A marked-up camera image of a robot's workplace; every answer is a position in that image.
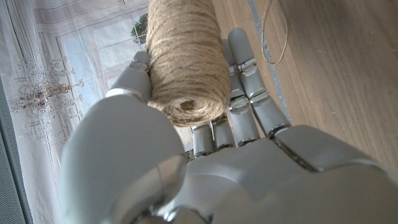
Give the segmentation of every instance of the wooden table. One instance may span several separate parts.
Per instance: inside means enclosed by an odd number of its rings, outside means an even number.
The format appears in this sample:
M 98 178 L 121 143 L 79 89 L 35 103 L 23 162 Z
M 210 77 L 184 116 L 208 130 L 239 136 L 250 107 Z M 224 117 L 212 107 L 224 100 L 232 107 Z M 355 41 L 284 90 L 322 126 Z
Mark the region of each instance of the wooden table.
M 248 1 L 214 0 L 222 36 L 246 30 L 262 77 L 277 99 Z M 260 19 L 265 0 L 253 0 Z M 398 1 L 275 0 L 266 23 L 294 125 L 348 142 L 398 173 Z

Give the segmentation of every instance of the robotic hand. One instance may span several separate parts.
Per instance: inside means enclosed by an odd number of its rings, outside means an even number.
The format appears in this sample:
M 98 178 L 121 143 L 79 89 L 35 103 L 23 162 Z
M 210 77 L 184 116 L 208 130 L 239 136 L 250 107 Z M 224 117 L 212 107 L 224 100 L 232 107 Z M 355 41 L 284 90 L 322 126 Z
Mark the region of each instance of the robotic hand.
M 398 223 L 396 176 L 326 133 L 290 127 L 242 29 L 224 51 L 233 132 L 226 116 L 212 122 L 214 140 L 194 127 L 188 164 L 171 123 L 146 105 L 149 56 L 136 54 L 64 148 L 65 223 Z

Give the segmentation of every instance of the twine ball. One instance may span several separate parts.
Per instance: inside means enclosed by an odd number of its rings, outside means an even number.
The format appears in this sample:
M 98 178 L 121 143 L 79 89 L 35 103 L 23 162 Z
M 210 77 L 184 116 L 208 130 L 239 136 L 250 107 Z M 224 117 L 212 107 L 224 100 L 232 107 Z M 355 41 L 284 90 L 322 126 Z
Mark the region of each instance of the twine ball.
M 151 0 L 146 43 L 149 106 L 179 127 L 223 114 L 229 103 L 229 70 L 212 0 Z

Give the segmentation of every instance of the twine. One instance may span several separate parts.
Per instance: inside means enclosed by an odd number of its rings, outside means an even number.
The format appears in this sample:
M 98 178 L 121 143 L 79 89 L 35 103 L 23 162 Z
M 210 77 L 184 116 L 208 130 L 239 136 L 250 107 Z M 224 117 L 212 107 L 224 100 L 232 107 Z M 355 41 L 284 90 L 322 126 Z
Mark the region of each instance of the twine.
M 146 43 L 150 106 L 179 127 L 223 114 L 229 71 L 212 0 L 151 0 Z
M 282 61 L 282 59 L 283 59 L 283 57 L 285 55 L 285 51 L 286 51 L 286 47 L 287 47 L 287 38 L 289 36 L 289 23 L 287 22 L 287 25 L 286 25 L 286 39 L 285 39 L 285 45 L 284 45 L 284 48 L 282 50 L 282 53 L 281 53 L 281 55 L 279 57 L 279 60 L 276 61 L 276 62 L 273 62 L 271 58 L 266 57 L 265 48 L 267 46 L 266 45 L 264 46 L 264 39 L 265 39 L 265 37 L 264 37 L 264 29 L 266 27 L 267 16 L 268 16 L 269 9 L 271 8 L 272 2 L 273 2 L 273 0 L 267 1 L 266 10 L 264 11 L 264 15 L 262 17 L 261 44 L 263 46 L 262 46 L 261 50 L 262 50 L 262 56 L 267 60 L 268 63 L 270 63 L 271 65 L 277 65 L 277 64 L 279 64 Z

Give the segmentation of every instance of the white curtain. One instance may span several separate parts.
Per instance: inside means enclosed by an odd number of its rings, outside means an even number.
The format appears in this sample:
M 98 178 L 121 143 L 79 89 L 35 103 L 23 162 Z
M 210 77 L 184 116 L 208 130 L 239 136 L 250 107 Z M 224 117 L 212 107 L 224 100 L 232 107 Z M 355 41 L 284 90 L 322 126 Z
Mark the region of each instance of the white curtain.
M 62 223 L 57 186 L 62 147 L 135 52 L 145 49 L 138 25 L 147 5 L 147 0 L 0 0 L 0 74 L 34 223 Z

